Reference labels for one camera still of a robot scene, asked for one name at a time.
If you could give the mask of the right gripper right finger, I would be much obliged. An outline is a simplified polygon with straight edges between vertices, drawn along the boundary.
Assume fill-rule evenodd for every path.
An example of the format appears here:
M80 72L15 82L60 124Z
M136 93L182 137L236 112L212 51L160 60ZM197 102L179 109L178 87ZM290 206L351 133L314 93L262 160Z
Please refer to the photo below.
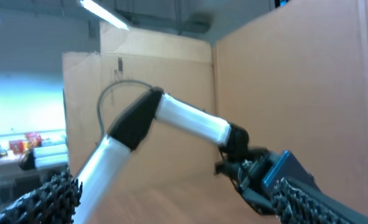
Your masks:
M368 224L368 217L296 179L274 186L271 205L284 224Z

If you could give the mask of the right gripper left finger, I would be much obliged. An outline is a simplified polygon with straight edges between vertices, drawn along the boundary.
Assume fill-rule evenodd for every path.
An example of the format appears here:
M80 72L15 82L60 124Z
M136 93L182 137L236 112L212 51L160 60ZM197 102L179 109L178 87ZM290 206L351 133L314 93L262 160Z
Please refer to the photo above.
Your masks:
M83 184L68 169L0 210L0 224L71 224Z

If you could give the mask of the Samsung Galaxy smartphone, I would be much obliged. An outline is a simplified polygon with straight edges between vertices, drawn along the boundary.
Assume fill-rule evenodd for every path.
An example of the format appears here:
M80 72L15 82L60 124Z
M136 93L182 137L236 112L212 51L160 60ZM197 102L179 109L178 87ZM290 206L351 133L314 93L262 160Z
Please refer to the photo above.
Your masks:
M270 197L276 183L284 177L291 177L319 190L314 177L307 172L291 151L283 151L278 160L262 179L262 189Z

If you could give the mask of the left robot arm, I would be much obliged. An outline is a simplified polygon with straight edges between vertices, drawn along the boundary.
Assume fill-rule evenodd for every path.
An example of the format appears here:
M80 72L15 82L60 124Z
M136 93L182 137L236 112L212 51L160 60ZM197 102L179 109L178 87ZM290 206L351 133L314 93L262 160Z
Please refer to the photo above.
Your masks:
M270 163L265 147L249 146L246 130L179 101L158 87L150 88L112 123L78 173L80 203L74 223L87 223L105 198L123 166L144 140L154 120L164 122L215 144L223 157L218 173L236 181L235 189L257 213L274 213L259 180Z

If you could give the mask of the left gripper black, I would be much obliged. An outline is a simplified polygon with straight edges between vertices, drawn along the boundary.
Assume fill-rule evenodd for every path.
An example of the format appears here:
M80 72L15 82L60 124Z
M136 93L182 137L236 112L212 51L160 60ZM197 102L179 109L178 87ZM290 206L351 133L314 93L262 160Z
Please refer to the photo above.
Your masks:
M263 189L263 179L280 156L262 146L227 152L219 148L222 160L214 164L214 174L228 177L235 191L259 215L274 215L270 196Z

